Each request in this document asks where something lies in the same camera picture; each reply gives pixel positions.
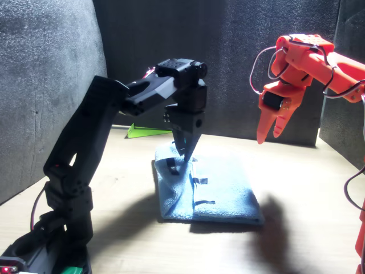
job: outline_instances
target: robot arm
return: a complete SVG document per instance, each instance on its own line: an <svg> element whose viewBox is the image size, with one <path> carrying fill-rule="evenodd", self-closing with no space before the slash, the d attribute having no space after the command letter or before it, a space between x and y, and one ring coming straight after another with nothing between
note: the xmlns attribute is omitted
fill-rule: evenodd
<svg viewBox="0 0 365 274"><path fill-rule="evenodd" d="M277 77L271 78L280 81L265 85L259 95L259 144L265 141L275 120L273 134L275 138L280 136L295 109L301 105L305 89L313 78L325 84L323 93L327 98L344 97L351 103L362 100L365 65L335 53L334 49L332 43L319 35L279 37L271 67ZM328 88L336 95L328 95Z"/></svg>
<svg viewBox="0 0 365 274"><path fill-rule="evenodd" d="M176 104L166 107L164 119L187 162L204 122L207 87L202 78L206 73L204 63L169 59L126 86L94 77L44 165L44 174L49 177L44 190L53 211L43 214L28 234L5 250L0 257L0 273L57 274L67 266L92 273L86 250L93 235L89 183L102 158L115 115L121 111L139 116L172 97Z"/></svg>

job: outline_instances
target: folded towel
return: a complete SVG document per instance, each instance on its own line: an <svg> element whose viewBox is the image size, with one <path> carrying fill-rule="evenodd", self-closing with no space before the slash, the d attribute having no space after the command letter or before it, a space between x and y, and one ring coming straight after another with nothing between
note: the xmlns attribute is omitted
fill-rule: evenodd
<svg viewBox="0 0 365 274"><path fill-rule="evenodd" d="M164 219L263 224L238 157L193 155L185 163L172 142L158 147L155 159Z"/></svg>

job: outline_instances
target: beige table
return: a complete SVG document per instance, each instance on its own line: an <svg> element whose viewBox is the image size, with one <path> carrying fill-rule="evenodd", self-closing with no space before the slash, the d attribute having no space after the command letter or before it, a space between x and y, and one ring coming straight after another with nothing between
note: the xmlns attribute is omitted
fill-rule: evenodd
<svg viewBox="0 0 365 274"><path fill-rule="evenodd" d="M196 152L235 151L266 216L257 230L244 225L162 223L152 171L157 145L172 135L124 139L113 129L91 182L94 273L355 273L359 210L343 185L357 172L318 139L317 148L203 136ZM0 206L0 250L29 230L45 179ZM350 184L362 204L365 177ZM49 210L39 201L36 216Z"/></svg>

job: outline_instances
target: black plastic part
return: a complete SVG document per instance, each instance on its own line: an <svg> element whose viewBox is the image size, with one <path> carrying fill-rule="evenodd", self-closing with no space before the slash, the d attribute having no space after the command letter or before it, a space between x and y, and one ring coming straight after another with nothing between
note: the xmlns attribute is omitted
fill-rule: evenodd
<svg viewBox="0 0 365 274"><path fill-rule="evenodd" d="M93 235L88 185L102 158L115 115L122 111L138 116L172 97L177 104L167 107L169 118L165 121L187 161L204 124L206 85L201 78L206 72L204 63L170 59L158 64L156 73L128 86L94 77L44 165L44 174L50 179L45 193L53 211L43 214L34 230L8 247L0 265L41 274L60 274L67 266L92 273L86 249Z"/></svg>
<svg viewBox="0 0 365 274"><path fill-rule="evenodd" d="M263 95L263 103L275 110L279 110L281 107L281 103L284 100L284 97L281 97L279 95L273 94L271 92L265 92Z"/></svg>

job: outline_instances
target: green object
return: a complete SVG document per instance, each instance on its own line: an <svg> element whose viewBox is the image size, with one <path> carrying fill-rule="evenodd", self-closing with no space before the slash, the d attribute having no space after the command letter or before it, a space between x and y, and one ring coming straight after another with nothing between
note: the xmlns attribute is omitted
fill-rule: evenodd
<svg viewBox="0 0 365 274"><path fill-rule="evenodd" d="M81 274L82 268L79 267L66 267L61 274Z"/></svg>
<svg viewBox="0 0 365 274"><path fill-rule="evenodd" d="M137 137L166 134L166 133L171 133L171 131L158 130L156 128L149 128L149 127L135 127L135 124L132 124L128 130L128 138L137 138Z"/></svg>

